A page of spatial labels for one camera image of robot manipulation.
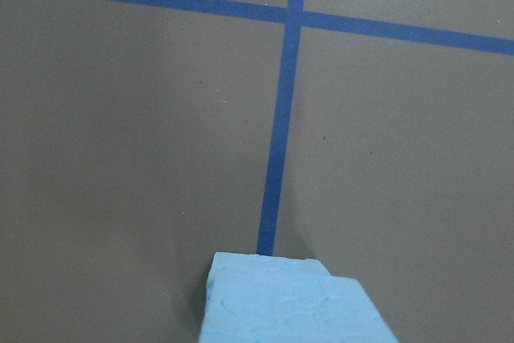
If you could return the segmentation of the light blue foam block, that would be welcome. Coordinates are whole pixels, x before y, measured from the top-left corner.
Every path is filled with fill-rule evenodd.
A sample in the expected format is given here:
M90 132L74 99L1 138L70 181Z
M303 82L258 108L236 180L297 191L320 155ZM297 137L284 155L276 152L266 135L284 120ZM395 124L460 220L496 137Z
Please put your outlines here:
M354 279L223 274L210 284L201 342L395 342Z
M289 259L285 257L217 251L214 253L206 280L206 301L209 301L211 298L214 282L218 274L224 271L258 277L271 273L330 276L328 269L316 259Z

